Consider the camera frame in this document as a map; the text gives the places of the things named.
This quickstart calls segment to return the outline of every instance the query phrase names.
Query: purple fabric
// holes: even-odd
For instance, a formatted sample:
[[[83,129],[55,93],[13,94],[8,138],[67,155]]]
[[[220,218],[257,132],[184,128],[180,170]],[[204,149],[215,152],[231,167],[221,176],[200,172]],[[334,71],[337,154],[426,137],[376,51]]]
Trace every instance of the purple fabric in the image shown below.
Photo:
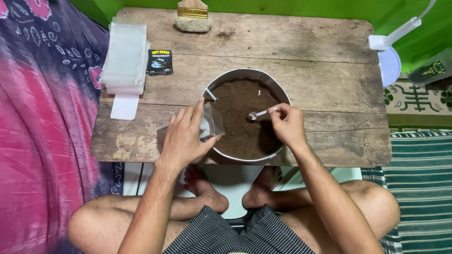
[[[108,40],[67,0],[0,0],[0,253],[78,253],[70,215],[122,193],[89,153]]]

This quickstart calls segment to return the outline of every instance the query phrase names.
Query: green wall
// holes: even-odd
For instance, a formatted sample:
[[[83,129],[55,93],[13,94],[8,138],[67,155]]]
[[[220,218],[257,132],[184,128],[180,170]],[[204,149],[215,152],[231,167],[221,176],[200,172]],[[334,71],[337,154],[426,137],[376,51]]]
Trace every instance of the green wall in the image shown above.
[[[175,9],[179,0],[71,0],[85,15],[108,27],[125,6]],[[420,15],[430,0],[204,0],[210,12],[271,14],[340,19],[365,19],[375,34],[387,35]],[[437,0],[422,25],[394,43],[408,72],[447,47],[452,47],[452,0]]]

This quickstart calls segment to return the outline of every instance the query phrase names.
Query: striped shorts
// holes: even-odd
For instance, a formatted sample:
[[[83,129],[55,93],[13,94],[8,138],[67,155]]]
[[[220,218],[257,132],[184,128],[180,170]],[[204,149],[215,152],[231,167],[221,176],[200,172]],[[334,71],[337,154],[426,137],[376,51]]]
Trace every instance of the striped shorts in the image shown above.
[[[237,233],[204,206],[163,254],[313,254],[314,252],[265,205]]]

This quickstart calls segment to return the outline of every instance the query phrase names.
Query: coffee cup image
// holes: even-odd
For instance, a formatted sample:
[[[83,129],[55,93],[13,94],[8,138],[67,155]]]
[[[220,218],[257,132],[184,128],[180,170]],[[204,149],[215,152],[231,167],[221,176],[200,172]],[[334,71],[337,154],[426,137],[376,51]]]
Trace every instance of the coffee cup image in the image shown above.
[[[164,62],[165,62],[165,60],[158,58],[155,61],[153,61],[152,63],[157,66],[162,66],[164,64]]]

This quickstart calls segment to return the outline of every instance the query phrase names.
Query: wooden table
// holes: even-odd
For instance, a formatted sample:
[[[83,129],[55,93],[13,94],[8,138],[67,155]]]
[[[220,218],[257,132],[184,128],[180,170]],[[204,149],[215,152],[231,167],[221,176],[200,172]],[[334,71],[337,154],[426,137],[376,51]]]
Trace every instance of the wooden table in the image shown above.
[[[153,49],[172,49],[174,74],[146,78],[133,121],[111,119],[102,91],[91,141],[99,161],[155,162],[156,128],[195,104],[206,86],[235,68],[267,72],[304,112],[309,144],[325,166],[374,167],[392,158],[376,51],[365,20],[209,13],[206,34],[173,27],[174,10],[123,8],[118,16],[148,24]],[[242,164],[215,152],[200,163]],[[289,149],[255,165],[296,165]]]

